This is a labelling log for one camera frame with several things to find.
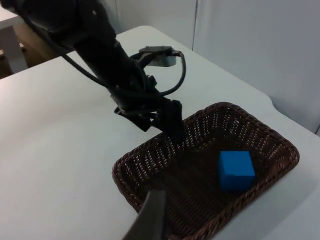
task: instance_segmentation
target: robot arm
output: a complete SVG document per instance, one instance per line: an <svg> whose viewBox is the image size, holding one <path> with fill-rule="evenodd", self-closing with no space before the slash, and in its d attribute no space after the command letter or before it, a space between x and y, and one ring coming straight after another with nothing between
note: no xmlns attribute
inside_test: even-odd
<svg viewBox="0 0 320 240"><path fill-rule="evenodd" d="M129 57L116 40L109 23L104 0L0 0L5 8L20 15L42 38L39 27L52 47L60 45L75 50L95 76L62 55L74 67L106 87L118 105L115 113L136 124L143 131L151 126L168 135L173 142L184 139L182 105L165 98L177 90L186 74L181 52L172 47L146 47ZM145 74L144 67L153 60L181 57L183 73L179 83L166 92L156 89L156 80Z"/></svg>

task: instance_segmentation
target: blue cube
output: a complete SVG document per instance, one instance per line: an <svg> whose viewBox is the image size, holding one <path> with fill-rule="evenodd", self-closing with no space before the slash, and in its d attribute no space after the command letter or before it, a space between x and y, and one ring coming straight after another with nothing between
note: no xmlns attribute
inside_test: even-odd
<svg viewBox="0 0 320 240"><path fill-rule="evenodd" d="M222 151L218 160L218 177L222 191L245 192L256 178L248 151Z"/></svg>

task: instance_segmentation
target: table surface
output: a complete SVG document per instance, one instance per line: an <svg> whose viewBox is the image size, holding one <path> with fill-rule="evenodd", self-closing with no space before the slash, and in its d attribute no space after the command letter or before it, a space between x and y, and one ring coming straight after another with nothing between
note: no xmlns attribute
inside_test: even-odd
<svg viewBox="0 0 320 240"><path fill-rule="evenodd" d="M238 214L217 240L315 240L320 229L320 138L275 110L270 98L148 26L118 36L128 54L169 45L187 77L170 95L183 117L216 102L240 105L290 140L300 163ZM84 65L76 53L71 53ZM181 66L147 67L160 90ZM119 193L115 161L155 136L116 114L106 89L57 58L0 81L0 239L121 239L137 214Z"/></svg>
<svg viewBox="0 0 320 240"><path fill-rule="evenodd" d="M19 16L5 10L0 5L0 29L4 29L10 26L13 26L14 24L20 24L20 23L23 23L23 20Z"/></svg>

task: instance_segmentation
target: brown wicker basket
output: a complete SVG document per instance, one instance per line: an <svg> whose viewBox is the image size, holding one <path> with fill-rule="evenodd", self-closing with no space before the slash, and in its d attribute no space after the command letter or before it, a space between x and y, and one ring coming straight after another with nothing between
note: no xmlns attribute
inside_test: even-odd
<svg viewBox="0 0 320 240"><path fill-rule="evenodd" d="M237 105L220 102L184 120L186 140L172 144L162 133L119 159L113 179L138 212L152 189L167 194L169 239L205 240L292 170L298 150ZM219 188L220 151L250 151L256 180L245 193Z"/></svg>

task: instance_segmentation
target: white wall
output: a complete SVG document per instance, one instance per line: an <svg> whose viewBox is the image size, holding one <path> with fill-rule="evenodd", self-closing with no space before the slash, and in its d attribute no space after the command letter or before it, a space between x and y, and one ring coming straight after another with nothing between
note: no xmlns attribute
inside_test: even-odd
<svg viewBox="0 0 320 240"><path fill-rule="evenodd" d="M141 25L155 27L192 48L197 0L116 0L122 31Z"/></svg>
<svg viewBox="0 0 320 240"><path fill-rule="evenodd" d="M315 132L319 12L320 0L199 0L194 50L268 94L280 112Z"/></svg>

